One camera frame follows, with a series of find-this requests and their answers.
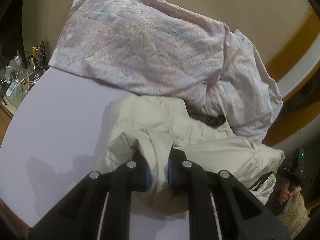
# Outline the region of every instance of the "lavender table surface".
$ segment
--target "lavender table surface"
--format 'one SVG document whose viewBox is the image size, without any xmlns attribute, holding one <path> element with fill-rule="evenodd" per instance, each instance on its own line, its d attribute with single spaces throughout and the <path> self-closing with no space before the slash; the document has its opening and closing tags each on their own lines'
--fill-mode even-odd
<svg viewBox="0 0 320 240">
<path fill-rule="evenodd" d="M 94 170 L 105 150 L 109 104 L 129 95 L 50 68 L 12 119 L 0 149 L 0 198 L 31 227 Z M 132 202 L 130 240 L 189 239 L 188 220 Z"/>
</svg>

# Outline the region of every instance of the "finger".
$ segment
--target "finger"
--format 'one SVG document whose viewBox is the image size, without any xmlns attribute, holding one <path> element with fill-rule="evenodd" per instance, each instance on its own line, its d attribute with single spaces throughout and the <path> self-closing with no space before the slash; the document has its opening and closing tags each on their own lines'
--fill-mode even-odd
<svg viewBox="0 0 320 240">
<path fill-rule="evenodd" d="M 288 199 L 279 198 L 279 202 L 282 204 L 283 202 L 287 201 Z"/>
<path fill-rule="evenodd" d="M 301 187 L 297 187 L 296 192 L 297 193 L 295 195 L 293 195 L 293 198 L 292 198 L 293 202 L 296 202 L 299 199 L 300 192 L 301 192 Z"/>
<path fill-rule="evenodd" d="M 287 190 L 287 189 L 283 189 L 283 190 L 281 190 L 281 192 L 282 192 L 283 194 L 289 195 L 289 190 Z"/>
<path fill-rule="evenodd" d="M 280 202 L 284 202 L 286 200 L 288 200 L 288 195 L 285 195 L 285 194 L 280 194 L 280 198 L 279 198 L 279 201 Z"/>
<path fill-rule="evenodd" d="M 289 193 L 289 197 L 294 196 L 296 194 L 300 194 L 301 187 L 294 187 L 293 190 Z"/>
<path fill-rule="evenodd" d="M 289 183 L 288 182 L 284 182 L 282 184 L 281 191 L 288 190 L 288 187 L 289 187 Z"/>
</svg>

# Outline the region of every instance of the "beige wall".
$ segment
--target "beige wall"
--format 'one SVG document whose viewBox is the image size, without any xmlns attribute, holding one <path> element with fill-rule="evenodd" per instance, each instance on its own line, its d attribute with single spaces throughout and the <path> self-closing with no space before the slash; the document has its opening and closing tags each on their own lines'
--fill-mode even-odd
<svg viewBox="0 0 320 240">
<path fill-rule="evenodd" d="M 22 15 L 25 50 L 41 40 L 50 56 L 73 0 L 25 0 Z M 307 0 L 167 0 L 238 28 L 256 45 L 266 63 L 304 19 Z"/>
</svg>

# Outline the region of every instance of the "white fabric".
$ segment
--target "white fabric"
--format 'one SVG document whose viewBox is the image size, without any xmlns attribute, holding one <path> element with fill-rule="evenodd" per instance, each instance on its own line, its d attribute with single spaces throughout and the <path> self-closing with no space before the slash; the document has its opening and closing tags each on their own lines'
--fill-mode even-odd
<svg viewBox="0 0 320 240">
<path fill-rule="evenodd" d="M 106 154 L 97 169 L 115 170 L 131 160 L 139 149 L 147 160 L 152 186 L 141 194 L 154 212 L 173 215 L 187 210 L 185 195 L 172 195 L 167 184 L 167 162 L 171 147 L 185 152 L 205 170 L 230 171 L 246 187 L 262 175 L 278 169 L 284 159 L 283 151 L 275 150 L 252 140 L 237 137 L 225 122 L 214 129 L 188 116 L 184 101 L 178 98 L 136 96 L 117 99 L 111 103 Z M 258 191 L 252 193 L 266 203 L 273 191 L 272 174 Z"/>
<path fill-rule="evenodd" d="M 254 142 L 283 104 L 239 30 L 164 0 L 74 0 L 49 65 L 140 95 L 183 98 Z"/>
</svg>

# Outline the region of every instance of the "metal lid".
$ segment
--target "metal lid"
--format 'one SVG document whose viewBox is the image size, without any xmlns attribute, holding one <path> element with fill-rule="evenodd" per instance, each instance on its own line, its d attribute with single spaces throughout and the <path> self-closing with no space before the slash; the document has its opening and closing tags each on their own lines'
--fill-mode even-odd
<svg viewBox="0 0 320 240">
<path fill-rule="evenodd" d="M 185 167 L 185 168 L 190 168 L 192 166 L 192 162 L 191 161 L 183 161 L 182 162 L 182 165 Z"/>
<path fill-rule="evenodd" d="M 96 179 L 97 177 L 99 177 L 99 172 L 97 172 L 97 171 L 91 171 L 91 172 L 89 173 L 89 177 L 90 177 L 91 179 Z"/>
<path fill-rule="evenodd" d="M 230 176 L 230 173 L 228 171 L 220 171 L 220 176 L 226 179 Z"/>
<path fill-rule="evenodd" d="M 127 162 L 127 167 L 133 169 L 137 166 L 137 163 L 134 161 Z"/>
<path fill-rule="evenodd" d="M 39 80 L 39 78 L 42 77 L 42 75 L 44 73 L 45 73 L 44 68 L 39 68 L 39 69 L 36 69 L 35 71 L 33 71 L 28 77 L 29 84 L 31 84 L 31 85 L 35 84 Z"/>
</svg>

